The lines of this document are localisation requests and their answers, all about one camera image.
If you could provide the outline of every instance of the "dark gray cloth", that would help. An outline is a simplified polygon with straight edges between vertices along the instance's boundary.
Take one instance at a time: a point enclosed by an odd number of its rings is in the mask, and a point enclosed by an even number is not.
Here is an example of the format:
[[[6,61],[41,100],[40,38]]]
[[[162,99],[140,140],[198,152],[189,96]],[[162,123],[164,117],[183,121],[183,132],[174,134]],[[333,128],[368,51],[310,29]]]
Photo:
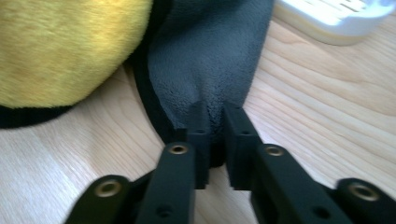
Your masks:
[[[148,52],[153,89],[174,127],[204,101],[214,141],[224,101],[242,105],[260,58],[273,0],[175,0]]]

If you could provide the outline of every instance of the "black bracket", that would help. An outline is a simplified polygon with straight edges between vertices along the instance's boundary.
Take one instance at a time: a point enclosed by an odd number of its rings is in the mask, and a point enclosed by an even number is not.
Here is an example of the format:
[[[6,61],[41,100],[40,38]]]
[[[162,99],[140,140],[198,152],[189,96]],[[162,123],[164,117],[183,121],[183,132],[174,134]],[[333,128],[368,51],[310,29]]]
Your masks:
[[[223,111],[230,184],[251,191],[259,223],[396,223],[396,202],[378,187],[355,178],[323,187],[285,148],[264,144],[241,107],[225,103]],[[152,173],[93,182],[65,223],[192,223],[194,189],[204,189],[209,176],[205,104],[191,106],[182,135],[186,142],[165,146]]]

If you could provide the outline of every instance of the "brass grommet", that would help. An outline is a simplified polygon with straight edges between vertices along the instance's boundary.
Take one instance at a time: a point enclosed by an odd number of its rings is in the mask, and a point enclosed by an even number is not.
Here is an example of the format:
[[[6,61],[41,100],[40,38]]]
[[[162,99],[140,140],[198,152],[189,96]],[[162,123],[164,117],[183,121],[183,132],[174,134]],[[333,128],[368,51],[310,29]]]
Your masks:
[[[271,156],[282,156],[284,153],[283,149],[279,147],[267,147],[265,151]]]
[[[188,149],[187,147],[177,145],[177,146],[171,147],[171,148],[169,149],[169,152],[172,153],[172,154],[179,155],[179,154],[184,154],[184,153],[186,153],[188,150],[189,150],[189,149]]]
[[[107,180],[95,189],[95,194],[98,197],[106,198],[116,195],[121,190],[121,184],[116,180]]]
[[[379,199],[379,195],[375,190],[359,183],[350,184],[348,189],[353,195],[365,201],[374,202]]]

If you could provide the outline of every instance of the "screw hole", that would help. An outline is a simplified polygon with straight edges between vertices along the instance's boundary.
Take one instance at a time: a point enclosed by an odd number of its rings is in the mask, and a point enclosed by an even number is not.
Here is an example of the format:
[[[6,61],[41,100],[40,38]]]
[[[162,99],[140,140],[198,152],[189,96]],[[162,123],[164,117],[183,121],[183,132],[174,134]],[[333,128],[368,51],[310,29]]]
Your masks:
[[[329,213],[329,211],[327,211],[327,209],[324,208],[324,207],[315,206],[315,207],[312,208],[312,212],[313,212],[317,217],[320,217],[320,218],[323,218],[323,219],[329,219],[329,218],[330,218],[330,213]]]
[[[162,204],[157,207],[157,216],[165,218],[170,217],[173,213],[172,206],[169,204]]]
[[[184,154],[188,151],[186,147],[183,146],[174,146],[169,149],[169,152],[172,154]]]
[[[265,150],[271,156],[282,156],[283,155],[283,150],[281,148],[278,148],[278,147],[268,147]]]
[[[379,195],[373,189],[362,184],[353,183],[348,188],[353,195],[365,201],[374,202],[379,199]]]

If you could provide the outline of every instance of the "black trim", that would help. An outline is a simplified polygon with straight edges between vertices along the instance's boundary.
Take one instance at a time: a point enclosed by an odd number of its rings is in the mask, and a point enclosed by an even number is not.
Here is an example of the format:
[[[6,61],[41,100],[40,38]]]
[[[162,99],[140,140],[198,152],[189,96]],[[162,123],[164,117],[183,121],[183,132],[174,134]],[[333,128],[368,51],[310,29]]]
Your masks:
[[[152,126],[165,144],[173,140],[175,129],[172,121],[163,111],[160,100],[152,87],[149,78],[148,55],[149,44],[163,24],[171,7],[172,0],[154,0],[145,36],[139,47],[128,60],[128,63],[133,65],[134,79],[146,113],[151,120]]]
[[[20,128],[55,119],[73,106],[52,108],[16,108],[11,109],[0,105],[0,129]]]

